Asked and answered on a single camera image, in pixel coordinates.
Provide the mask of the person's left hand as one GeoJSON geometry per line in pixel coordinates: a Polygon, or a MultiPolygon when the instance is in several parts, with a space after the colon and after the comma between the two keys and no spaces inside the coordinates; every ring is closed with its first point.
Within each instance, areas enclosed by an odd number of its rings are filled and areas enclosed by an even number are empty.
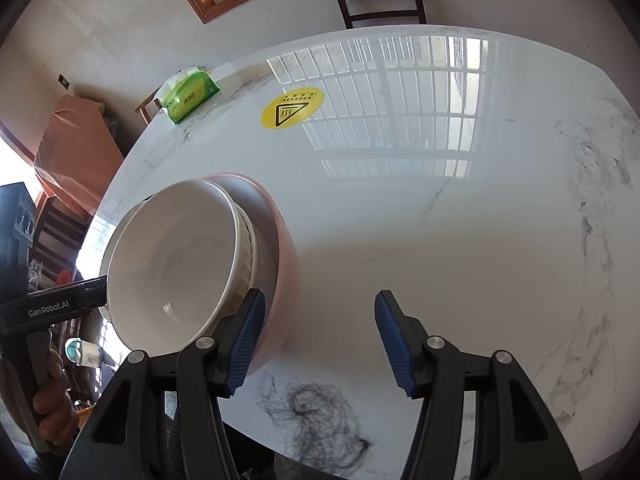
{"type": "Polygon", "coordinates": [[[47,370],[48,380],[34,396],[34,409],[42,416],[38,431],[43,440],[64,450],[73,443],[79,418],[66,392],[63,361],[54,350],[49,352],[47,370]]]}

